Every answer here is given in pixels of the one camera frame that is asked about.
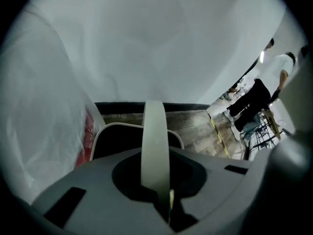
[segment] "white wall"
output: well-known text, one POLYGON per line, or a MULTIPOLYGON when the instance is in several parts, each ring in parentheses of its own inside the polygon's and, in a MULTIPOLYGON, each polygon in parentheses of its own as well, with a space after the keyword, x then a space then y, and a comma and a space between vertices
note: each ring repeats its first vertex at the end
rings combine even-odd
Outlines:
POLYGON ((274 35, 280 0, 31 0, 93 101, 214 102, 274 35))
MULTIPOLYGON (((306 36, 301 26, 298 24, 292 12, 288 9, 285 11, 282 21, 273 38, 275 40, 274 47, 266 51, 264 63, 271 60, 271 58, 286 52, 291 52, 297 57, 301 47, 307 43, 306 36)), ((257 75, 262 68, 263 64, 259 61, 253 71, 257 75)))

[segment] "concrete floor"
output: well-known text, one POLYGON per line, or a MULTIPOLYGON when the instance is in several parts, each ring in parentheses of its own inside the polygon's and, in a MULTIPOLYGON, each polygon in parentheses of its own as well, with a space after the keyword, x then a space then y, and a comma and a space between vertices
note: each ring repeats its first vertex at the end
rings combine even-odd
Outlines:
MULTIPOLYGON (((229 128, 230 123, 228 122, 228 119, 221 114, 213 115, 215 124, 218 127, 227 147, 229 157, 234 159, 241 159, 242 153, 240 150, 240 145, 232 135, 232 132, 229 128)), ((106 124, 122 122, 141 125, 142 116, 143 114, 109 114, 103 115, 103 119, 106 124)), ((181 137, 185 146, 185 150, 226 158, 224 148, 206 110, 167 112, 166 120, 167 128, 176 132, 181 137)))

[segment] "plastic bag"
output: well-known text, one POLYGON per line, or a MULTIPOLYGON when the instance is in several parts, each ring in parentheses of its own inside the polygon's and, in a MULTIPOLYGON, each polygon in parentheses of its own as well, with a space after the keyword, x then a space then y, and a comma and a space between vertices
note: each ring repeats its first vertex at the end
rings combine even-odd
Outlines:
POLYGON ((88 160, 86 135, 92 141, 104 121, 75 79, 58 34, 32 5, 1 48, 0 86, 2 174, 31 203, 74 168, 79 154, 88 160))

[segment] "ceiling light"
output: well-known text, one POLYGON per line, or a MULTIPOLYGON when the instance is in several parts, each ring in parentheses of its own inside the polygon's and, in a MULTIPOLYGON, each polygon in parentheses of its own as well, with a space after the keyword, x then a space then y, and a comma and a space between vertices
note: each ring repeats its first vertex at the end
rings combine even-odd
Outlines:
POLYGON ((263 63, 263 60, 264 60, 264 51, 261 52, 261 55, 260 55, 260 62, 263 63))

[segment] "white shirt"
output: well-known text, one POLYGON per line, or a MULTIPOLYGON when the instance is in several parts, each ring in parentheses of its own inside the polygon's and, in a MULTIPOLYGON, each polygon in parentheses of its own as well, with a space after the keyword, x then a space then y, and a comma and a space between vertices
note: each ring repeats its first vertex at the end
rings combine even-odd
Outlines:
POLYGON ((270 96, 272 96, 279 86, 280 72, 285 70, 288 75, 290 75, 292 68, 292 58, 285 54, 279 55, 265 64, 256 78, 259 78, 263 82, 268 89, 270 96))

